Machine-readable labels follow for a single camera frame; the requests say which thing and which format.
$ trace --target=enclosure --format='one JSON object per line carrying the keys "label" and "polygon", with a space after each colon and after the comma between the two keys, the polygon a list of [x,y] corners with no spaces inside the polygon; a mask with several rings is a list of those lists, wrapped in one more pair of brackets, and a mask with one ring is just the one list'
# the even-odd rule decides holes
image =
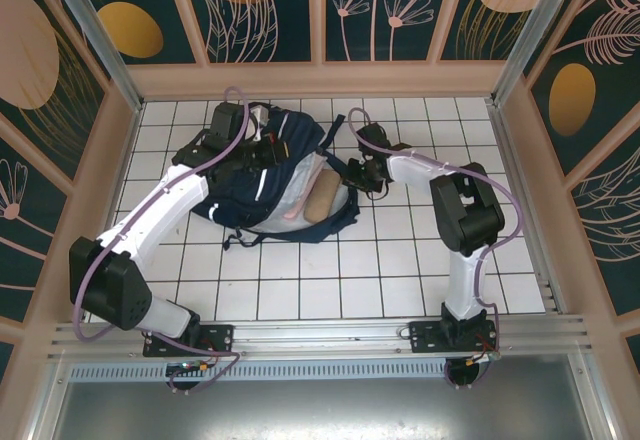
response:
{"label": "enclosure", "polygon": [[[640,0],[0,0],[0,437],[637,438],[638,12]],[[451,271],[434,199],[400,182],[361,192],[357,222],[317,244],[227,250],[233,230],[194,213],[162,238],[152,293],[232,325],[241,354],[200,400],[171,396],[175,360],[143,357],[140,332],[76,338],[71,246],[136,208],[228,86],[325,132],[364,109],[392,145],[479,162],[517,198],[524,230],[486,261],[502,356],[486,381],[451,389],[448,355],[414,353],[402,334],[440,318]],[[360,156],[346,125],[329,151]],[[501,240],[517,212],[497,198]]]}

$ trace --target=flower illustration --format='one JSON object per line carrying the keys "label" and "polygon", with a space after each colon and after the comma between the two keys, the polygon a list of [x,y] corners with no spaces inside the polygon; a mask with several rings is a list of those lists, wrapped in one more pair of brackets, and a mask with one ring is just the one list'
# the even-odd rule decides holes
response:
{"label": "flower illustration", "polygon": [[407,25],[419,25],[433,20],[433,9],[427,9],[431,0],[384,0],[387,10],[391,40],[389,42],[389,60],[393,60],[393,36],[396,28]]}
{"label": "flower illustration", "polygon": [[[12,171],[9,162],[4,158],[0,159],[0,221],[17,220],[44,235],[53,237],[51,232],[34,225],[20,216],[20,204],[27,188],[28,174],[29,169],[20,162],[16,162]],[[8,238],[0,237],[0,243],[40,260],[46,258],[46,255],[12,242]]]}
{"label": "flower illustration", "polygon": [[369,2],[365,0],[333,0],[333,5],[340,16],[340,27],[342,28],[342,43],[344,45],[344,53],[347,55],[347,61],[351,61],[349,48],[347,47],[347,36],[344,29],[344,19],[350,15],[359,15],[370,10]]}
{"label": "flower illustration", "polygon": [[29,170],[16,162],[11,174],[9,162],[0,160],[0,218],[15,220],[20,215],[20,202],[27,186]]}

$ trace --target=white tiled floor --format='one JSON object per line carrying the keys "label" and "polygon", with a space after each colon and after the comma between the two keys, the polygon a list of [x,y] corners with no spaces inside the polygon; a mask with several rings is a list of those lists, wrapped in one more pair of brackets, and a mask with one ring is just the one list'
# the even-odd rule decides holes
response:
{"label": "white tiled floor", "polygon": [[[310,113],[328,128],[334,116],[366,107],[392,141],[442,161],[482,163],[508,186],[481,98],[273,100]],[[146,105],[117,219],[151,190],[176,149],[210,121],[219,101]],[[343,127],[334,144],[344,160],[358,156]],[[498,195],[501,203],[506,202]],[[449,252],[438,239],[431,195],[392,184],[384,199],[361,196],[358,222],[318,245],[266,242],[222,250],[225,231],[194,214],[156,251],[146,278],[152,291],[196,310],[204,320],[288,320],[439,315],[447,291]],[[503,205],[507,226],[515,211]],[[487,266],[484,297],[502,313],[544,312],[524,238],[498,249]]]}

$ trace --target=backpack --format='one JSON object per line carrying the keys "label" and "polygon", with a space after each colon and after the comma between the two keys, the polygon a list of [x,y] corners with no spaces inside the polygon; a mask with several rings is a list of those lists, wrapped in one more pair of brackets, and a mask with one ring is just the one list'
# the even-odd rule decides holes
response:
{"label": "backpack", "polygon": [[[319,243],[344,227],[356,223],[359,215],[358,192],[354,187],[341,185],[329,216],[311,224],[304,219],[301,209],[295,218],[287,218],[294,205],[300,203],[315,181],[318,164],[326,160],[325,167],[344,176],[347,166],[327,149],[344,123],[339,115],[326,134],[313,118],[304,112],[252,102],[250,108],[262,105],[268,109],[269,119],[262,127],[262,136],[274,134],[287,143],[289,157],[278,166],[262,172],[234,172],[223,185],[193,208],[193,212],[212,222],[235,230],[223,243],[228,250],[236,240],[244,247],[252,247],[265,238],[289,242]],[[242,231],[255,234],[250,242],[242,239]]]}

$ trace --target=navy blue backpack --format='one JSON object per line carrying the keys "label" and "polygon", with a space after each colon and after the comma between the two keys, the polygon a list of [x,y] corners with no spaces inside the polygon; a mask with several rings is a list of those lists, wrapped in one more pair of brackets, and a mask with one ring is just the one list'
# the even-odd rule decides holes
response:
{"label": "navy blue backpack", "polygon": [[[319,243],[356,223],[356,216],[360,213],[358,192],[345,185],[338,189],[325,220],[310,224],[303,219],[302,213],[295,219],[283,218],[291,205],[299,201],[302,192],[308,191],[311,171],[313,165],[317,165],[318,156],[326,159],[325,167],[330,167],[340,175],[346,173],[346,164],[327,151],[344,122],[344,116],[336,118],[325,136],[322,127],[304,112],[256,102],[251,103],[250,107],[257,105],[269,111],[269,120],[262,127],[261,135],[274,134],[286,142],[289,158],[260,173],[233,173],[224,185],[194,207],[193,212],[197,215],[235,230],[235,235],[229,236],[223,248],[227,250],[233,240],[245,247],[252,247],[268,237],[289,242]],[[244,241],[243,230],[257,236],[250,242]]]}

